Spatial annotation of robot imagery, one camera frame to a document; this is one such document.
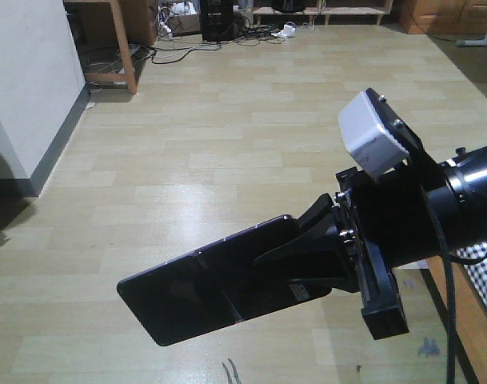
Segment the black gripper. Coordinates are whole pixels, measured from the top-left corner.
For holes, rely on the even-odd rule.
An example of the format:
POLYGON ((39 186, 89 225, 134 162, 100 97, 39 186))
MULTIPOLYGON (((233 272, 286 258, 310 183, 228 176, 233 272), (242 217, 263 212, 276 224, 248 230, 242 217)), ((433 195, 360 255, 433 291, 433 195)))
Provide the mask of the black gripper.
POLYGON ((253 260, 287 282, 360 292, 361 315, 375 339, 409 328, 393 268, 440 255, 453 192, 441 166, 401 164, 373 180, 355 167, 336 175, 335 198, 320 195, 297 219, 299 236, 253 260), (316 227, 321 236, 307 235, 316 227))

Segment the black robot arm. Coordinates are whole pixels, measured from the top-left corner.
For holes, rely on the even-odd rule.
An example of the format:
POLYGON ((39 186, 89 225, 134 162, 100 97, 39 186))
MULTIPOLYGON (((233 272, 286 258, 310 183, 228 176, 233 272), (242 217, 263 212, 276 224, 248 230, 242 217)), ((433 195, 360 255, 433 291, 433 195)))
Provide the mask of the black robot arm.
POLYGON ((436 163, 409 160, 373 180, 349 168, 340 191, 300 217, 301 233, 255 259, 289 283, 359 292, 376 339, 409 328, 393 269, 487 242, 487 146, 436 163))

